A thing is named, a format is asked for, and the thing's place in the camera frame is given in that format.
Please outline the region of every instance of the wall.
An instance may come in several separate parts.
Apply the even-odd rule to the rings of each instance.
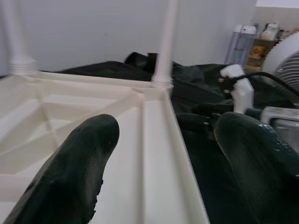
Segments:
[[[21,2],[39,69],[61,70],[107,60],[123,61],[132,51],[158,52],[168,1]],[[250,22],[255,3],[256,0],[181,1],[174,59],[185,65],[222,63],[234,26]]]
[[[292,31],[299,28],[299,8],[256,7],[251,23],[255,22],[259,23],[259,31],[272,22],[278,22],[280,29]]]
[[[256,6],[299,8],[297,0],[257,0]]]

